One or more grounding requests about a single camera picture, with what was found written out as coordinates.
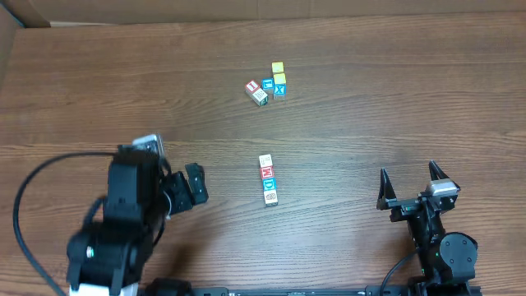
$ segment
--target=blue block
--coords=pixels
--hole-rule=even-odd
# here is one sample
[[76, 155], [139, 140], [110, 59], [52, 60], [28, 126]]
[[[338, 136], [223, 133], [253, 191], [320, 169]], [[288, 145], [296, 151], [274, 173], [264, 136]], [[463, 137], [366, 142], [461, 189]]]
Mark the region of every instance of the blue block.
[[275, 85], [274, 86], [274, 95], [286, 95], [287, 94], [287, 85]]
[[261, 79], [262, 90], [273, 90], [274, 89], [274, 78]]
[[276, 178], [268, 178], [263, 180], [263, 191], [276, 190]]

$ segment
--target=yellow block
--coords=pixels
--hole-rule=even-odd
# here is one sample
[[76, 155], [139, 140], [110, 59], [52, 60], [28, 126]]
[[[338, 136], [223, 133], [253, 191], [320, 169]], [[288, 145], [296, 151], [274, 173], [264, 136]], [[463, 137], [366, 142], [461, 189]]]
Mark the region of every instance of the yellow block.
[[284, 72], [283, 62], [273, 62], [272, 63], [272, 73], [273, 74], [283, 73], [283, 72]]
[[287, 79], [285, 79], [285, 73], [274, 74], [274, 85], [278, 84], [287, 84]]

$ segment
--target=wall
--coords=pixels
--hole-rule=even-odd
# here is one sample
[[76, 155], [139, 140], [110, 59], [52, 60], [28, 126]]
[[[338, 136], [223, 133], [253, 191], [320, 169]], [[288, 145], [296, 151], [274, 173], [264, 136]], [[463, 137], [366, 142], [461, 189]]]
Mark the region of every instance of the wall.
[[0, 6], [0, 89], [6, 73], [9, 53], [15, 39], [15, 32], [19, 28], [20, 26], [11, 14], [3, 6]]
[[524, 0], [0, 0], [29, 26], [525, 11]]

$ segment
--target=wood grain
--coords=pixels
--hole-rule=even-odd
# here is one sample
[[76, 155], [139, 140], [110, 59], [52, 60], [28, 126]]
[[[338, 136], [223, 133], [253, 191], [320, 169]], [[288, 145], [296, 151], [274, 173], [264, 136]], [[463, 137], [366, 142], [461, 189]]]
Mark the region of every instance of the wood grain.
[[[143, 283], [379, 284], [411, 249], [407, 226], [375, 209], [380, 168], [415, 197], [434, 159], [463, 188], [444, 224], [479, 242], [473, 284], [523, 295], [525, 48], [524, 13], [18, 31], [0, 96], [0, 294], [52, 294], [12, 234], [24, 176], [52, 155], [160, 132], [175, 169], [205, 166], [210, 201], [174, 217]], [[258, 108], [243, 85], [275, 60], [288, 100]], [[266, 153], [275, 208], [262, 200]], [[105, 193], [108, 162], [56, 164], [22, 202], [25, 239], [64, 289], [67, 240]]]

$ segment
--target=wooden table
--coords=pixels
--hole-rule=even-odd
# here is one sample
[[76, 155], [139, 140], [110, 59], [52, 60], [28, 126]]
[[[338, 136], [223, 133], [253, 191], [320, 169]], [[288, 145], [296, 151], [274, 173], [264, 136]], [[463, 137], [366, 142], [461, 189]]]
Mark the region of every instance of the wooden table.
[[[288, 100], [259, 108], [243, 86], [277, 60]], [[12, 233], [24, 176], [160, 132], [175, 169], [205, 166], [210, 200], [170, 221], [143, 283], [379, 284], [412, 248], [405, 223], [375, 209], [380, 168], [409, 198], [434, 159], [463, 188], [443, 221], [479, 242], [473, 284], [522, 295], [525, 82], [524, 13], [20, 30], [0, 98], [0, 294], [52, 294]], [[258, 171], [267, 153], [274, 208]], [[25, 240], [64, 289], [67, 241], [105, 193], [108, 162], [56, 164], [24, 196]], [[414, 262], [393, 282], [418, 273]]]

